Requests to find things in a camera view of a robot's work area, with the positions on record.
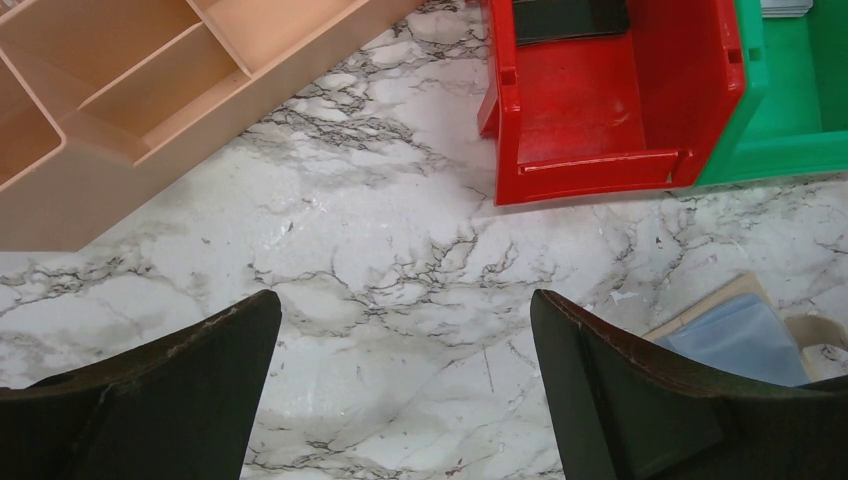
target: red plastic bin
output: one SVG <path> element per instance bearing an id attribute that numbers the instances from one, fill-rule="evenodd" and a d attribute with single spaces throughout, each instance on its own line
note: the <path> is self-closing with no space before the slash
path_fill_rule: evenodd
<path id="1" fill-rule="evenodd" d="M 481 0 L 496 205 L 695 183 L 745 91 L 734 0 L 628 0 L 625 35 L 516 47 Z"/>

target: desk organizer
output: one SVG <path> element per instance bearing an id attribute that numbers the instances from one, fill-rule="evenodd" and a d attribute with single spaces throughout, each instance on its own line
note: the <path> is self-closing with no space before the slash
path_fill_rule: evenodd
<path id="1" fill-rule="evenodd" d="M 85 246 L 422 3 L 12 8 L 0 18 L 0 250 Z"/>
<path id="2" fill-rule="evenodd" d="M 747 18 L 744 50 L 763 48 L 746 67 L 764 91 L 735 114 L 732 148 L 713 156 L 699 185 L 848 169 L 846 19 L 844 0 L 816 0 L 800 18 Z"/>
<path id="3" fill-rule="evenodd" d="M 512 0 L 482 0 L 495 203 L 695 183 L 745 89 L 733 0 L 629 0 L 623 35 L 516 46 Z"/>

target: marble surface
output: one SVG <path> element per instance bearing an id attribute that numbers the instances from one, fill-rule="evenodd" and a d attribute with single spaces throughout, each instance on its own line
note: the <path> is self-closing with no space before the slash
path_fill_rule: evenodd
<path id="1" fill-rule="evenodd" d="M 481 38 L 429 2 L 84 250 L 0 254 L 0 386 L 270 288 L 243 478 L 554 479 L 534 289 L 643 333 L 752 270 L 783 313 L 845 318 L 843 177 L 494 208 Z"/>

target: green plastic bin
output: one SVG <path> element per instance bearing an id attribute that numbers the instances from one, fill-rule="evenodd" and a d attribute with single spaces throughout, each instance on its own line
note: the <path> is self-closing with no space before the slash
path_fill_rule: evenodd
<path id="1" fill-rule="evenodd" d="M 801 18 L 736 8 L 748 89 L 697 184 L 848 169 L 848 0 Z"/>

